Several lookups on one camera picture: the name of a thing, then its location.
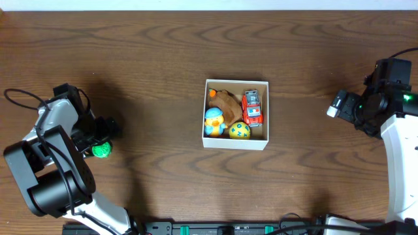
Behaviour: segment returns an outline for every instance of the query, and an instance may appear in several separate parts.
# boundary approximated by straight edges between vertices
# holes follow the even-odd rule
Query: toy car
[[[242,96],[242,117],[250,127],[258,127],[263,124],[263,114],[257,90],[246,91]]]

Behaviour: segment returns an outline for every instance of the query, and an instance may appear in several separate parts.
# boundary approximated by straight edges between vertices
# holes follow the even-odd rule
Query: robotic hand
[[[408,51],[377,61],[364,80],[364,93],[340,90],[327,112],[383,139],[389,171],[387,223],[418,221],[418,95],[411,93],[411,62],[394,58]]]
[[[40,106],[19,104],[8,97],[9,91],[35,97]],[[86,109],[79,91],[88,100]],[[84,162],[95,148],[110,153],[110,139],[119,132],[116,122],[112,118],[95,118],[87,95],[69,84],[55,87],[54,97],[47,101],[18,89],[6,90],[5,97],[39,113],[30,133],[4,151],[7,165],[32,213],[76,219],[100,234],[138,234],[136,223],[125,209],[95,192],[93,175]],[[56,170],[35,175],[52,163]]]

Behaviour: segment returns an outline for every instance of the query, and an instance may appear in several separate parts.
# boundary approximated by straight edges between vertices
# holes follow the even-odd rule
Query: yellow duck toy
[[[224,124],[224,119],[222,116],[223,112],[220,108],[209,108],[206,111],[204,118],[204,133],[210,137],[218,137],[223,134],[223,130],[228,128]]]

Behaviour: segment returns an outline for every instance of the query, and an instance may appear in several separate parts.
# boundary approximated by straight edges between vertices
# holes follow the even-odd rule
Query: table
[[[339,89],[361,93],[376,60],[417,39],[418,12],[408,11],[5,12],[0,89],[48,99],[68,82],[96,115],[114,116],[123,137],[113,154],[86,161],[97,190],[141,221],[384,219],[383,141],[325,113]],[[269,81],[264,151],[202,147],[209,78]],[[37,114],[3,96],[0,105],[4,149]],[[60,234],[66,220],[32,215],[4,160],[0,191],[0,233]]]

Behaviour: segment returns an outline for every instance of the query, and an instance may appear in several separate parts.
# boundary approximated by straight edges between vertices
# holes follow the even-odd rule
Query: cardboard box
[[[208,90],[215,89],[217,91],[227,90],[233,94],[235,99],[241,101],[245,91],[256,89],[259,92],[259,100],[261,103],[261,112],[263,113],[263,125],[251,128],[251,138],[249,140],[235,140],[229,138],[228,129],[224,131],[224,135],[218,138],[205,136],[204,133],[204,113],[208,107]],[[268,143],[268,82],[256,81],[235,81],[235,80],[206,80],[206,91],[204,94],[203,104],[203,121],[202,121],[202,140],[205,148],[227,148],[227,149],[250,149],[263,150]]]

